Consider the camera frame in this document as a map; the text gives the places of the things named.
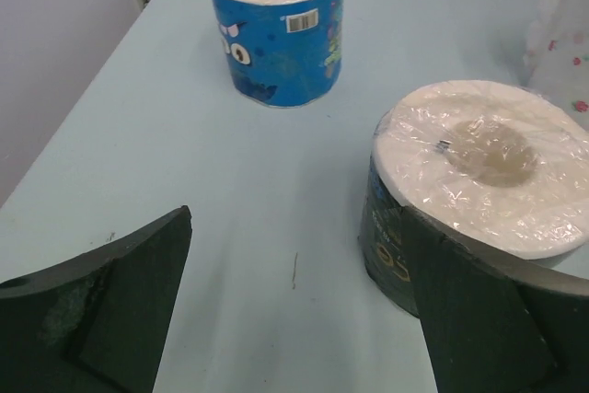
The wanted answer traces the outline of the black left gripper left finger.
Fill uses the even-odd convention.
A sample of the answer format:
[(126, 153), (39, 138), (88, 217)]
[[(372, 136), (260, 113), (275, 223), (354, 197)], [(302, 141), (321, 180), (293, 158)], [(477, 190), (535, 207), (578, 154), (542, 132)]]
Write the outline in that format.
[(1, 284), (4, 392), (153, 390), (191, 244), (178, 209)]

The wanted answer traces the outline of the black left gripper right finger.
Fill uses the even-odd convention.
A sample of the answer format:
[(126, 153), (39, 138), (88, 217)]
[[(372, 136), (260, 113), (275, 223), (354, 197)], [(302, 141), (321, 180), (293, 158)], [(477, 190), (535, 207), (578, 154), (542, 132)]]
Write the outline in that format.
[(464, 236), (413, 206), (401, 218), (438, 391), (587, 391), (587, 280)]

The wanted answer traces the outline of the dark green paper roll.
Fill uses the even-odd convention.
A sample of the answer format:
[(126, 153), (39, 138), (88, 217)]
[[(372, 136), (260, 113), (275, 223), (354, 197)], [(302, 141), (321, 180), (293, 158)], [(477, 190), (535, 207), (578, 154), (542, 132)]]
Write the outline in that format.
[(378, 123), (359, 242), (382, 293), (416, 315), (402, 214), (417, 208), (525, 260), (588, 240), (588, 134), (521, 87), (455, 80), (408, 94)]

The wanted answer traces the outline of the floral white paper roll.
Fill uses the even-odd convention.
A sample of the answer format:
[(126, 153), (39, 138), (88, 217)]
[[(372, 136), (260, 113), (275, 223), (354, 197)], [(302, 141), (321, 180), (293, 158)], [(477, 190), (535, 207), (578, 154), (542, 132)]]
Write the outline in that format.
[(527, 87), (588, 128), (588, 0), (539, 0), (526, 34)]

